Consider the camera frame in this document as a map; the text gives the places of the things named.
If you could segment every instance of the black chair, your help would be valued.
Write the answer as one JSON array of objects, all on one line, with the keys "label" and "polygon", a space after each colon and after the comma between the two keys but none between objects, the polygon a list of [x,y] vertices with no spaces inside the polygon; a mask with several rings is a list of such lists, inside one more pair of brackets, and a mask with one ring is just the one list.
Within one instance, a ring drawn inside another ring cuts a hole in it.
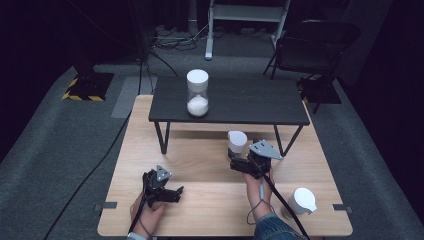
[{"label": "black chair", "polygon": [[[265,75],[270,67],[271,79],[274,79],[277,68],[310,74],[301,78],[298,85],[304,88],[302,99],[306,94],[318,96],[319,100],[313,111],[315,114],[336,78],[335,70],[343,53],[359,35],[359,28],[350,23],[328,20],[304,20],[295,23],[277,40],[275,53],[263,74]],[[314,87],[307,89],[306,86],[311,85]]]}]

